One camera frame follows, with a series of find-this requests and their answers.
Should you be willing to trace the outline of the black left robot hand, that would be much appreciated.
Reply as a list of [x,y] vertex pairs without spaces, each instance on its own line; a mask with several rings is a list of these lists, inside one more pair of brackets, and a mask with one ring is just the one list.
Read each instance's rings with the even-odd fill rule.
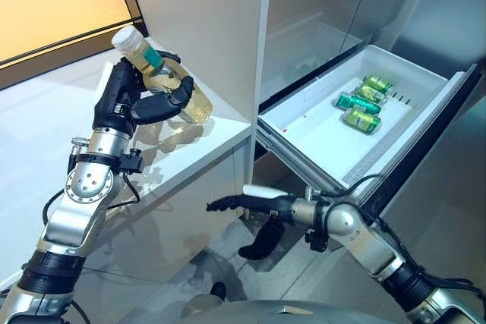
[[184,76],[171,93],[142,97],[147,91],[142,73],[125,57],[105,79],[101,97],[94,106],[92,128],[109,127],[133,136],[138,125],[154,124],[179,115],[194,93],[194,79]]

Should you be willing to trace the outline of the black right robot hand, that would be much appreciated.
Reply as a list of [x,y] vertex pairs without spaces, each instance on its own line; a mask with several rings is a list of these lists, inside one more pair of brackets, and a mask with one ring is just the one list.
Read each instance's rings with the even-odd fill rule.
[[283,223],[291,220],[291,207],[294,202],[295,197],[285,191],[245,184],[242,193],[208,203],[206,211],[245,208],[252,212],[267,214],[268,220],[258,231],[254,242],[238,249],[238,255],[243,259],[262,260],[278,246],[285,231]]

